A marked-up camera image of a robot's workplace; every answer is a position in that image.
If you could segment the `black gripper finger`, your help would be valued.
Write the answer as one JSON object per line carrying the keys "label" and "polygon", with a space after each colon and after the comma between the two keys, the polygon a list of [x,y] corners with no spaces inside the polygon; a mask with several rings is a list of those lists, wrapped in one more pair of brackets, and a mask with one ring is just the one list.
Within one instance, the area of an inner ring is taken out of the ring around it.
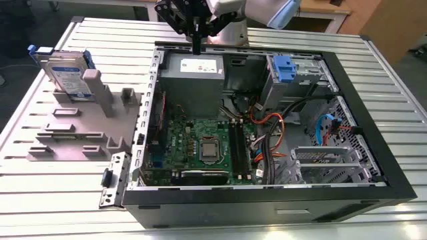
{"label": "black gripper finger", "polygon": [[189,0],[157,0],[153,7],[157,15],[179,35],[185,35],[192,44],[192,54],[197,54],[197,31]]}
{"label": "black gripper finger", "polygon": [[235,20],[238,13],[230,12],[222,14],[214,20],[214,15],[210,12],[204,12],[196,18],[196,54],[201,54],[201,40],[207,37],[215,37],[218,33],[227,27],[227,25]]}

